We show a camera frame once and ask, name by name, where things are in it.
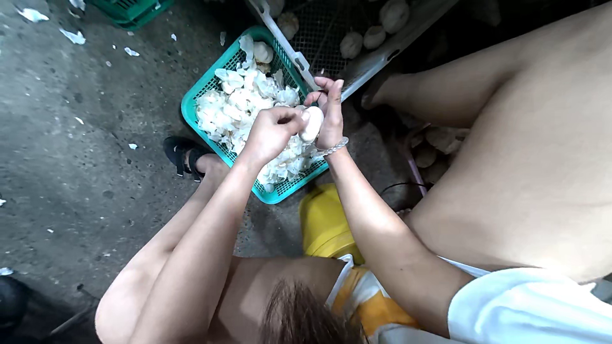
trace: hand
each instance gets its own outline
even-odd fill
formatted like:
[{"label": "hand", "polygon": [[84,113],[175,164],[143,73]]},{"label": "hand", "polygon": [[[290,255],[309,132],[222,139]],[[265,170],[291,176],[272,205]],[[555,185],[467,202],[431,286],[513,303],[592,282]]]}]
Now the hand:
[{"label": "hand", "polygon": [[306,96],[304,105],[309,107],[317,102],[325,116],[316,146],[319,149],[329,149],[342,140],[342,107],[340,97],[344,80],[331,80],[323,77],[315,77],[315,83],[323,88],[322,91],[311,92]]},{"label": "hand", "polygon": [[289,139],[304,126],[300,109],[274,107],[261,110],[240,156],[248,158],[249,164],[261,169],[276,158],[287,147]]}]

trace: knee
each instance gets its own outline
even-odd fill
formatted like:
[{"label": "knee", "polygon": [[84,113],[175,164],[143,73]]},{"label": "knee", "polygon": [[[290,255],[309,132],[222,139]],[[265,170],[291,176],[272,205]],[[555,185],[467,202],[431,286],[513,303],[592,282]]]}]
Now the knee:
[{"label": "knee", "polygon": [[127,344],[146,302],[150,279],[140,271],[123,270],[95,311],[95,332],[103,344]]}]

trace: leg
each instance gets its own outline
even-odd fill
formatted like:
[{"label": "leg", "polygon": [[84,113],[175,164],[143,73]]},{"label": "leg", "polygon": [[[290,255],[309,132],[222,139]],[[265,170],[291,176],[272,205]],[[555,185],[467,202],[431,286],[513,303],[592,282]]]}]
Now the leg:
[{"label": "leg", "polygon": [[104,344],[128,342],[157,274],[229,171],[213,154],[198,159],[196,168],[206,174],[196,192],[127,263],[102,297],[95,327]]},{"label": "leg", "polygon": [[436,124],[474,122],[406,218],[435,253],[484,269],[541,266],[581,282],[612,271],[611,19],[605,4],[390,78],[365,99]]}]

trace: person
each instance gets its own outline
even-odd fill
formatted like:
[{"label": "person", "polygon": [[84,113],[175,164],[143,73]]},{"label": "person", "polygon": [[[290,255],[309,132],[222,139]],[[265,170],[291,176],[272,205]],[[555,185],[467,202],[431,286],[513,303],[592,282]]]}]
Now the person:
[{"label": "person", "polygon": [[[316,82],[323,90],[305,104],[324,111],[316,145],[326,150],[343,141],[343,81]],[[612,341],[612,306],[563,275],[524,267],[474,279],[437,257],[346,147],[326,159],[368,268],[350,256],[232,257],[256,176],[304,127],[300,111],[260,111],[229,170],[189,140],[166,139],[177,172],[200,186],[102,297],[95,325],[104,344]]]},{"label": "person", "polygon": [[612,272],[612,3],[416,74],[362,106],[471,127],[404,220],[477,275],[537,266],[586,283]]}]

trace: black sandal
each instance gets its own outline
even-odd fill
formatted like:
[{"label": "black sandal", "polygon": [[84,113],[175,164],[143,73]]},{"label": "black sandal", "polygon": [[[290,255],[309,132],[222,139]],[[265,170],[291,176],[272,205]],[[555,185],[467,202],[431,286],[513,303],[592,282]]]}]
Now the black sandal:
[{"label": "black sandal", "polygon": [[[189,166],[184,163],[185,154],[189,153]],[[163,141],[163,151],[166,156],[176,166],[176,174],[183,177],[184,173],[193,173],[193,180],[200,182],[204,177],[204,173],[200,173],[195,167],[190,169],[190,166],[195,166],[196,161],[204,154],[214,154],[210,148],[204,147],[194,141],[179,136],[170,136]]]}]

